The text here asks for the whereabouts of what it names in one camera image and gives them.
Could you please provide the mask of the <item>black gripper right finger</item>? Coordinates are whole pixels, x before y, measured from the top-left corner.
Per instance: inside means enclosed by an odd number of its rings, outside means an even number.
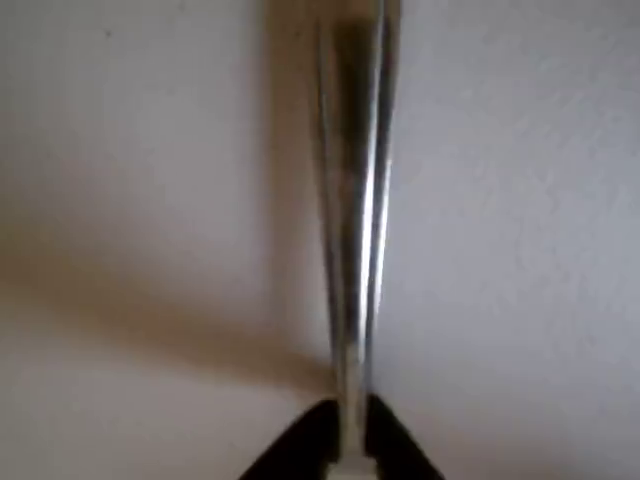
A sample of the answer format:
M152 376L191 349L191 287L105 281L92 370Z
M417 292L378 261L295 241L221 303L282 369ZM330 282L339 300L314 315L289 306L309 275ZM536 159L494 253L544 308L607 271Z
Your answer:
M366 452L377 463L380 479L445 480L409 431L378 396L368 398Z

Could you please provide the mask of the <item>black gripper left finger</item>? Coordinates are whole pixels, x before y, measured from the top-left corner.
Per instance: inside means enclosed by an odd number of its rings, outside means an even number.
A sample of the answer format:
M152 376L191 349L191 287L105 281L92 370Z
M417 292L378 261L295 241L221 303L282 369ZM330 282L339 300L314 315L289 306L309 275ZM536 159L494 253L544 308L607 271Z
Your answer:
M325 479L337 452L338 405L324 399L290 424L240 479Z

